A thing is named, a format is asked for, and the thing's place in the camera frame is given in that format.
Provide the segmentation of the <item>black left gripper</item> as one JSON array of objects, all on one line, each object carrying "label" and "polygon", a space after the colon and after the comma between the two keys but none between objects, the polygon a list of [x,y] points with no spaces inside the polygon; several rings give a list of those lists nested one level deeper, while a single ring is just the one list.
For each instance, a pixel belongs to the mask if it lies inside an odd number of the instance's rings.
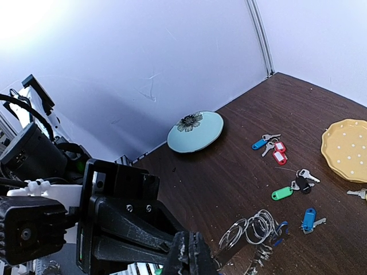
[{"label": "black left gripper", "polygon": [[78,267],[106,271],[131,262],[163,264],[174,235],[186,229],[157,200],[158,190],[158,177],[146,170],[88,160],[78,222]]}]

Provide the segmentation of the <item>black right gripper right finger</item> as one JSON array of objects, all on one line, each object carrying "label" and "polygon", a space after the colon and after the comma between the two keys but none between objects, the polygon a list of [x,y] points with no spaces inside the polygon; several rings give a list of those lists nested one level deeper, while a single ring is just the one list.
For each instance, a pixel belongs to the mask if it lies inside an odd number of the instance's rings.
[{"label": "black right gripper right finger", "polygon": [[190,274],[217,275],[210,248],[199,232],[190,233]]}]

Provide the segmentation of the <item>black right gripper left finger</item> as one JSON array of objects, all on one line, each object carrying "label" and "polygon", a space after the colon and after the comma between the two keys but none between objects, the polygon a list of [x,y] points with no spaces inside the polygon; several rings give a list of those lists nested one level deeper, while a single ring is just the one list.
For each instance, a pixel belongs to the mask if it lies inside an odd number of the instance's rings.
[{"label": "black right gripper left finger", "polygon": [[175,234],[166,262],[163,265],[162,274],[190,274],[189,237],[188,231],[180,231]]}]

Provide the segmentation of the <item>key with green tag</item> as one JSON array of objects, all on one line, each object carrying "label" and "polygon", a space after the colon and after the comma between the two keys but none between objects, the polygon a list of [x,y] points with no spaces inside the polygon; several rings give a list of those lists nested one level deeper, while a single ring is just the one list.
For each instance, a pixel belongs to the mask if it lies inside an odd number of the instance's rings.
[{"label": "key with green tag", "polygon": [[271,198],[275,201],[279,201],[281,199],[291,196],[292,194],[293,189],[290,186],[288,186],[274,191],[271,195]]}]

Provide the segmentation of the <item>key with red tag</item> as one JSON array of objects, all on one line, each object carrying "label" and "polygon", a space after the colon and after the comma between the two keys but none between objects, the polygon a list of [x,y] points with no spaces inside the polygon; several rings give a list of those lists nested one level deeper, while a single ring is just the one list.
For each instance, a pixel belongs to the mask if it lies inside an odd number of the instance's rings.
[{"label": "key with red tag", "polygon": [[287,163],[286,147],[283,144],[283,142],[281,141],[268,142],[261,156],[265,157],[269,152],[272,152],[272,156],[276,160],[278,165],[283,166]]}]

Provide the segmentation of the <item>key with blue tag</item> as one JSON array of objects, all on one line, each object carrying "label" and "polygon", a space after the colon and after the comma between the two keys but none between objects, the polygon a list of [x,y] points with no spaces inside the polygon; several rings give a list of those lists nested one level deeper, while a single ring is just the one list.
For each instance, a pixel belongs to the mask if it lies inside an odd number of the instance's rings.
[{"label": "key with blue tag", "polygon": [[281,136],[281,134],[275,134],[275,135],[265,134],[261,137],[260,140],[253,143],[251,148],[253,150],[258,150],[258,149],[262,148],[263,146],[265,146],[271,139],[278,138],[280,136]]}]

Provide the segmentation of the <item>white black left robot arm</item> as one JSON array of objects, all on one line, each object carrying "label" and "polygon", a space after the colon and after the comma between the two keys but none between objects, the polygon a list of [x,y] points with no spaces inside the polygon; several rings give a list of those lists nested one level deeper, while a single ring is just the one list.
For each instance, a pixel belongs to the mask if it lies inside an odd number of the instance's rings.
[{"label": "white black left robot arm", "polygon": [[70,143],[52,114],[54,102],[28,76],[40,97],[2,95],[5,106],[28,112],[29,124],[1,155],[16,180],[1,197],[1,260],[23,264],[60,251],[77,228],[76,263],[86,274],[107,274],[134,262],[164,264],[182,226],[158,200],[159,178],[147,170],[92,159]]}]

